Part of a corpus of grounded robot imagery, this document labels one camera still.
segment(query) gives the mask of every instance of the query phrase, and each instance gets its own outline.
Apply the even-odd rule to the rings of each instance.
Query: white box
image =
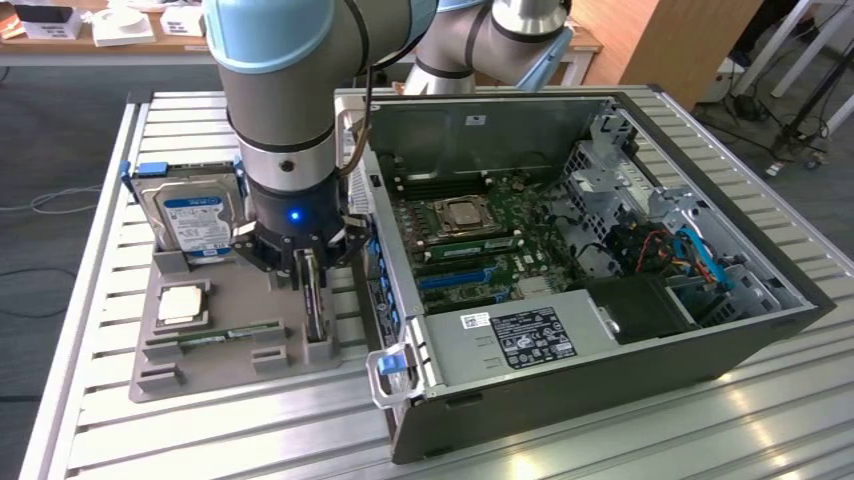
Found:
[[[718,68],[715,79],[709,85],[706,94],[701,98],[699,103],[718,103],[726,98],[733,86],[738,84],[738,80],[745,74],[745,69],[729,58],[723,59],[723,63]]]
[[[65,23],[21,22],[27,37],[36,40],[75,40],[80,33],[83,20],[75,9]]]
[[[167,35],[204,36],[202,7],[168,7],[160,17],[160,26]]]
[[[148,15],[129,8],[101,10],[92,16],[92,37],[96,47],[153,43],[157,40]]]

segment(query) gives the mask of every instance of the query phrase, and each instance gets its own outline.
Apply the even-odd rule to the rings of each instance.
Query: aluminum workbench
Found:
[[[238,153],[223,94],[157,93],[125,108],[21,478],[851,478],[854,264],[667,95],[619,90],[838,303],[801,335],[714,382],[396,466],[371,401],[352,278],[339,271],[340,368],[132,403],[153,237],[120,186],[120,162]],[[641,161],[674,185],[677,172],[654,153],[641,145]]]

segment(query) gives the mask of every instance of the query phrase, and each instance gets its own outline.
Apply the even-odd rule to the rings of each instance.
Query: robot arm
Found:
[[[436,0],[207,0],[204,11],[256,219],[240,253],[294,279],[298,251],[326,269],[352,250],[334,90],[424,33]]]
[[[475,71],[523,91],[542,89],[572,39],[570,8],[570,0],[442,0],[406,94],[474,93]]]

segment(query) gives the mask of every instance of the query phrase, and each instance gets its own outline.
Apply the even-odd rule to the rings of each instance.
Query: gray floor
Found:
[[[794,62],[790,55],[782,65]],[[793,113],[831,64],[819,59],[797,82],[786,99],[771,102],[778,115]],[[773,87],[781,67],[762,84]],[[119,127],[125,94],[136,88],[152,90],[216,90],[212,67],[152,68],[16,68],[0,85],[0,206],[19,205],[35,196],[64,188],[100,183]],[[829,112],[854,93],[849,72],[830,102]],[[775,132],[763,125],[735,125],[721,107],[706,114],[718,124],[770,144]],[[845,252],[854,253],[854,120],[838,132],[830,145],[830,164],[817,171],[787,167],[771,181],[815,226]],[[729,142],[731,137],[721,133]],[[770,158],[746,142],[731,149],[758,170]],[[93,202],[85,194],[59,206]],[[91,212],[65,216],[0,213],[0,273],[32,267],[76,270]],[[0,310],[49,312],[61,307],[71,282],[56,273],[0,278]],[[0,313],[0,396],[37,395],[49,369],[61,315],[24,319]],[[0,479],[16,478],[36,414],[35,403],[0,403]]]

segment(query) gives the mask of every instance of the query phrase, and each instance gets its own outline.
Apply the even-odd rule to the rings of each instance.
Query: power supply label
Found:
[[[507,364],[515,370],[578,355],[554,308],[494,317],[491,322]]]
[[[163,202],[172,234],[182,250],[198,257],[223,255],[231,250],[231,230],[220,219],[226,210],[219,197],[182,198]]]

